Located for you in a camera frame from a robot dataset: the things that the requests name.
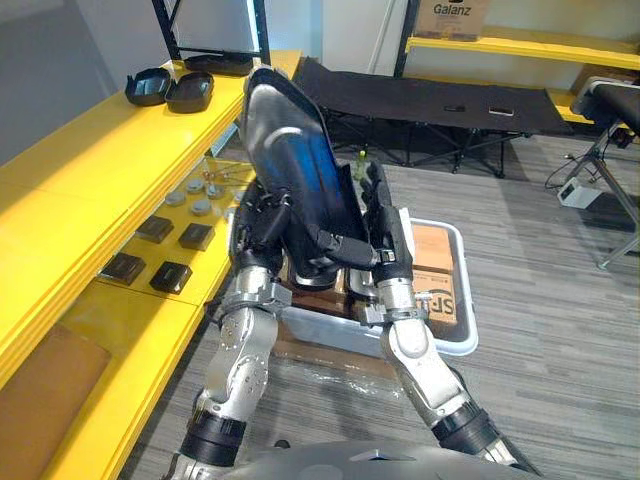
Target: black lid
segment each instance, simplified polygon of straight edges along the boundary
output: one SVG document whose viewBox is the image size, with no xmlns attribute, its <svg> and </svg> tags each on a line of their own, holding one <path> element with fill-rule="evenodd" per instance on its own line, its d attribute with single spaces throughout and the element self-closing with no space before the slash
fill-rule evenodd
<svg viewBox="0 0 640 480">
<path fill-rule="evenodd" d="M 165 95 L 169 110 L 175 113 L 195 113 L 206 110 L 213 92 L 213 77 L 205 72 L 188 73 L 178 82 L 171 82 Z"/>
</svg>

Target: yellow shelving unit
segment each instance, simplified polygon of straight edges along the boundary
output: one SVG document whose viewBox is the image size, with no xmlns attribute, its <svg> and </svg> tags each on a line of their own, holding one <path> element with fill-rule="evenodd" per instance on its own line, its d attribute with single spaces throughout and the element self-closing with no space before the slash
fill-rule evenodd
<svg viewBox="0 0 640 480">
<path fill-rule="evenodd" d="M 293 75 L 300 55 L 271 58 Z M 233 122 L 243 85 L 216 75 L 207 110 L 189 115 L 119 92 L 0 167 L 0 388 Z"/>
<path fill-rule="evenodd" d="M 412 48 L 519 55 L 640 70 L 640 56 L 635 45 L 595 37 L 514 28 L 486 27 L 482 36 L 474 42 L 409 37 L 407 53 Z"/>
<path fill-rule="evenodd" d="M 236 165 L 208 160 L 209 170 Z M 235 205 L 234 193 L 253 178 L 248 164 L 228 170 L 225 195 L 212 201 L 212 212 L 196 217 L 190 205 L 206 198 L 187 195 L 178 207 L 162 205 L 155 215 L 169 218 L 174 228 L 160 243 L 133 237 L 121 251 L 141 257 L 146 266 L 130 286 L 94 279 L 60 319 L 67 328 L 111 353 L 111 361 L 93 388 L 44 475 L 46 479 L 113 479 L 122 468 L 151 414 L 176 363 L 203 314 L 204 303 L 218 290 L 230 262 L 229 225 L 225 210 Z M 180 184 L 202 178 L 202 165 Z M 211 225 L 214 237 L 202 252 L 183 248 L 178 239 L 189 223 Z M 152 289 L 149 280 L 164 261 L 188 265 L 192 275 L 179 295 Z"/>
</svg>

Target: black container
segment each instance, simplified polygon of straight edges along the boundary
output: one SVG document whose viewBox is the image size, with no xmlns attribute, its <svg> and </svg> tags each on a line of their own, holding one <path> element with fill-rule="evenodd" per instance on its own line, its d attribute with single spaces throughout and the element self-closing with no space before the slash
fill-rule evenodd
<svg viewBox="0 0 640 480">
<path fill-rule="evenodd" d="M 169 110 L 175 113 L 195 113 L 206 110 L 213 92 L 213 77 L 205 72 L 184 75 L 178 83 L 172 81 L 165 95 Z"/>
<path fill-rule="evenodd" d="M 244 77 L 253 69 L 253 57 L 243 54 L 195 55 L 184 61 L 185 67 L 194 72 Z"/>
<path fill-rule="evenodd" d="M 165 95 L 171 84 L 171 75 L 164 68 L 148 68 L 136 73 L 135 78 L 127 76 L 124 90 L 127 99 L 134 105 L 150 107 L 165 102 Z"/>
</svg>

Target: white device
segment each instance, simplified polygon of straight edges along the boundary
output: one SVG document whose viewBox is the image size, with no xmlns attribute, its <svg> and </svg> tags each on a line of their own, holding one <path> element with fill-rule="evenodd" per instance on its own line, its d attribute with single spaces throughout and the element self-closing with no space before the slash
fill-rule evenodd
<svg viewBox="0 0 640 480">
<path fill-rule="evenodd" d="M 587 188 L 580 185 L 577 178 L 573 177 L 565 183 L 558 192 L 558 200 L 565 207 L 587 208 L 602 193 L 596 188 Z"/>
</svg>

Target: black square tile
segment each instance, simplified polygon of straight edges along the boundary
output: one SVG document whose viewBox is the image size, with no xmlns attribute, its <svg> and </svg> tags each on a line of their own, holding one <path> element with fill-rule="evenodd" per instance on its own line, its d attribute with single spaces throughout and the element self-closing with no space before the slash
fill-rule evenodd
<svg viewBox="0 0 640 480">
<path fill-rule="evenodd" d="M 211 225 L 190 223 L 180 235 L 180 245 L 183 248 L 205 251 L 213 239 L 214 231 Z"/>
<path fill-rule="evenodd" d="M 171 220 L 151 215 L 138 227 L 136 236 L 149 242 L 161 243 L 171 230 L 173 230 Z"/>
<path fill-rule="evenodd" d="M 100 272 L 100 276 L 114 282 L 131 285 L 146 264 L 140 257 L 117 253 Z"/>
<path fill-rule="evenodd" d="M 155 290 L 178 295 L 191 277 L 191 269 L 182 263 L 164 262 L 149 285 Z"/>
</svg>

